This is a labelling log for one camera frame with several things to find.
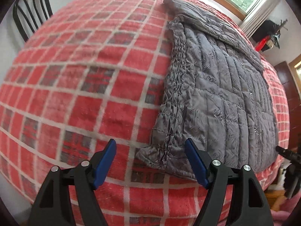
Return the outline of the grey quilted rose-print jacket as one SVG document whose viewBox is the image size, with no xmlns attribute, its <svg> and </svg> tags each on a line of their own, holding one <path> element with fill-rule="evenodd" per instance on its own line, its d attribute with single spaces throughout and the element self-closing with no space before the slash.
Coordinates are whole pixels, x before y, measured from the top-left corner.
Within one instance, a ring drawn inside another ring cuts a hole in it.
<svg viewBox="0 0 301 226">
<path fill-rule="evenodd" d="M 147 166 L 194 179 L 184 152 L 200 150 L 231 168 L 268 168 L 279 142 L 260 55 L 237 29 L 184 0 L 164 0 L 173 48 L 150 144 L 136 158 Z"/>
</svg>

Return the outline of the coat rack with dark clothes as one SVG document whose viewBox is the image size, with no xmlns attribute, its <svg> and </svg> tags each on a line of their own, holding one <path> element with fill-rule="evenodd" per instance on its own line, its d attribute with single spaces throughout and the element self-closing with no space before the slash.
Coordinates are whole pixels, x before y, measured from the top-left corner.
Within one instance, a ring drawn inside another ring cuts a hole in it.
<svg viewBox="0 0 301 226">
<path fill-rule="evenodd" d="M 281 29 L 285 28 L 286 23 L 288 22 L 288 19 L 285 19 L 284 21 L 281 20 L 280 24 L 276 24 L 275 22 L 271 20 L 266 20 L 259 26 L 259 28 L 253 33 L 251 38 L 256 43 L 256 45 L 266 36 L 270 35 L 270 40 L 264 45 L 264 47 L 260 50 L 262 52 L 272 49 L 273 47 L 280 48 L 280 37 L 281 37 Z"/>
</svg>

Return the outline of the red bag on rack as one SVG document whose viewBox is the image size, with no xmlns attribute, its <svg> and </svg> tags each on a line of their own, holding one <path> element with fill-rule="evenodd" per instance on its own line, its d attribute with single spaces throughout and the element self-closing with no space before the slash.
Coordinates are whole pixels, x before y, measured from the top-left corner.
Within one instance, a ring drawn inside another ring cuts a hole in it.
<svg viewBox="0 0 301 226">
<path fill-rule="evenodd" d="M 264 37 L 264 38 L 256 45 L 255 50 L 256 50 L 257 52 L 259 52 L 259 51 L 264 47 L 264 45 L 270 40 L 270 38 L 271 38 L 270 35 Z"/>
</svg>

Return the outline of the red plaid bedspread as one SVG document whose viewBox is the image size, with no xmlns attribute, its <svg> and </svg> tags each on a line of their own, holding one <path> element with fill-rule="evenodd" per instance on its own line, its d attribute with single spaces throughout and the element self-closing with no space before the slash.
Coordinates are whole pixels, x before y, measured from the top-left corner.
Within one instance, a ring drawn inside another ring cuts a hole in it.
<svg viewBox="0 0 301 226">
<path fill-rule="evenodd" d="M 95 193 L 109 225 L 192 225 L 206 190 L 135 159 L 158 115 L 170 20 L 163 0 L 75 0 L 28 40 L 1 85 L 1 174 L 26 200 L 52 166 L 76 166 L 115 139 Z"/>
</svg>

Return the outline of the white curtain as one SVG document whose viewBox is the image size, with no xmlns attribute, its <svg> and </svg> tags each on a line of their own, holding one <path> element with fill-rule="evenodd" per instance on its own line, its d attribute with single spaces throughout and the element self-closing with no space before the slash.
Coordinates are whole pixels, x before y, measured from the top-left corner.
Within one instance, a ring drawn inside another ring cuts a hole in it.
<svg viewBox="0 0 301 226">
<path fill-rule="evenodd" d="M 281 0 L 259 0 L 256 5 L 253 6 L 239 26 L 247 38 L 250 38 L 255 33 L 280 1 Z"/>
</svg>

